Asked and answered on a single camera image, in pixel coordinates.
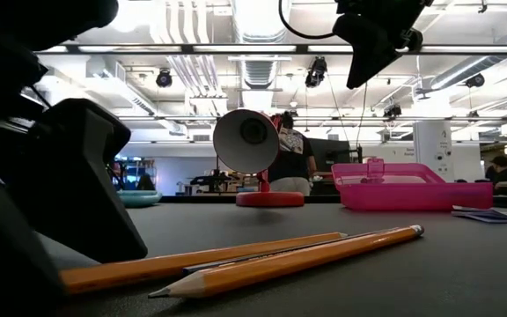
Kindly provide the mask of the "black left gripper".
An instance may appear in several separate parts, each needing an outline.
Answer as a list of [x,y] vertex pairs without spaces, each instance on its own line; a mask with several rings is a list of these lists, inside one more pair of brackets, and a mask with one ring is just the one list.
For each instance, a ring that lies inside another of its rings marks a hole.
[[116,0],[0,0],[0,120],[38,120],[42,108],[20,96],[48,71],[36,53],[107,26],[118,10]]

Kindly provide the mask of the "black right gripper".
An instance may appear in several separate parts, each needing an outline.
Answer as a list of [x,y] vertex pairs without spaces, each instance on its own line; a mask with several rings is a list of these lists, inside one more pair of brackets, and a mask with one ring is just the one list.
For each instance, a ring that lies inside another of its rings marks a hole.
[[348,42],[353,57],[346,86],[365,84],[401,57],[395,49],[416,51],[423,34],[414,28],[433,0],[336,0],[332,33]]

